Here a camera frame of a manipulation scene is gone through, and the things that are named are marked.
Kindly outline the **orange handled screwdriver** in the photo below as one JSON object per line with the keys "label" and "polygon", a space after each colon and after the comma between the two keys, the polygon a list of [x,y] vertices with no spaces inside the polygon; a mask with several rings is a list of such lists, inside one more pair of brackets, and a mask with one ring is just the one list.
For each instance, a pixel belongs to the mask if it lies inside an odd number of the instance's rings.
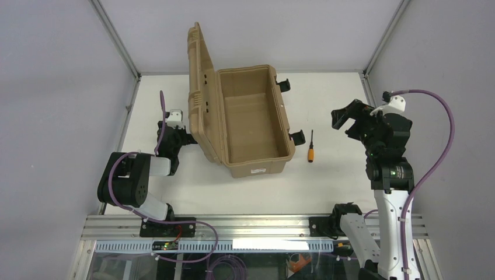
{"label": "orange handled screwdriver", "polygon": [[314,161],[314,146],[313,146],[313,130],[311,130],[311,140],[309,143],[309,149],[308,149],[308,154],[307,154],[307,160],[309,163],[312,163]]}

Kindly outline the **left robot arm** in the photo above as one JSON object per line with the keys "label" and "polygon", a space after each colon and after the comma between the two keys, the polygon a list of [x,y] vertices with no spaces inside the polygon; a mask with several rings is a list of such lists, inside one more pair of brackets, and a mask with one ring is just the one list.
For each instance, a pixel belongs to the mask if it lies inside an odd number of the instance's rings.
{"label": "left robot arm", "polygon": [[149,192],[149,179],[174,176],[179,168],[181,148],[196,143],[184,126],[169,126],[158,121],[153,154],[113,152],[109,156],[97,187],[98,200],[128,210],[146,222],[175,223],[173,207]]}

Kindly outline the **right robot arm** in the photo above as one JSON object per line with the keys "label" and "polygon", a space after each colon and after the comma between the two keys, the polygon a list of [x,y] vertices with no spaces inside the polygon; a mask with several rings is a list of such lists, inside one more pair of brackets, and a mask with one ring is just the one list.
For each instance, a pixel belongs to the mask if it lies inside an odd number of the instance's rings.
{"label": "right robot arm", "polygon": [[414,189],[414,174],[403,155],[413,123],[403,116],[405,107],[405,99],[396,96],[377,108],[355,99],[331,112],[336,130],[347,120],[354,120],[345,133],[364,145],[365,171],[378,209],[379,243],[366,228],[364,215],[356,204],[336,204],[329,216],[330,236],[346,236],[351,243],[360,263],[359,279],[421,278],[414,258],[408,202]]}

